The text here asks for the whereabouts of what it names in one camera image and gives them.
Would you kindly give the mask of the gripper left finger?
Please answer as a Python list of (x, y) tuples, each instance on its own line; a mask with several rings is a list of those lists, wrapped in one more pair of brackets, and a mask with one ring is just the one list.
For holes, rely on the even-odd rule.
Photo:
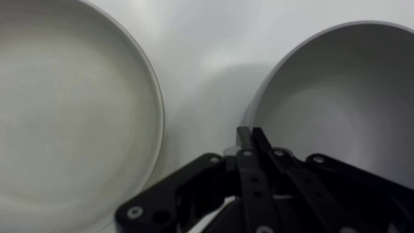
[(237, 128), (240, 149), (232, 155), (206, 153), (122, 204), (117, 233), (187, 233), (226, 205), (201, 233), (276, 233), (277, 214), (252, 134)]

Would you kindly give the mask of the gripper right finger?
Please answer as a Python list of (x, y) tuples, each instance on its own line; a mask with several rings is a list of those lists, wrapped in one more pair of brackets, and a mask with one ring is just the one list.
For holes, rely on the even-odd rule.
[(282, 147), (272, 147), (261, 128), (252, 138), (270, 170), (294, 192), (305, 220), (321, 233), (414, 233), (414, 189), (369, 173), (328, 155), (304, 161)]

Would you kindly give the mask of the grey bowl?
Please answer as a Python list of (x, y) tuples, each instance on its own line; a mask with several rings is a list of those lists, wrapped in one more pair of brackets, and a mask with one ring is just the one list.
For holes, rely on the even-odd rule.
[(296, 158), (320, 153), (414, 189), (414, 28), (350, 22), (277, 63), (241, 121)]

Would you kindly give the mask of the white bowl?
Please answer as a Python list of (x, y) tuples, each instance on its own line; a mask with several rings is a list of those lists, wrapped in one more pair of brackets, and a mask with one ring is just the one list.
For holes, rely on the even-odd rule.
[(134, 38), (84, 0), (0, 0), (0, 233), (114, 233), (164, 134)]

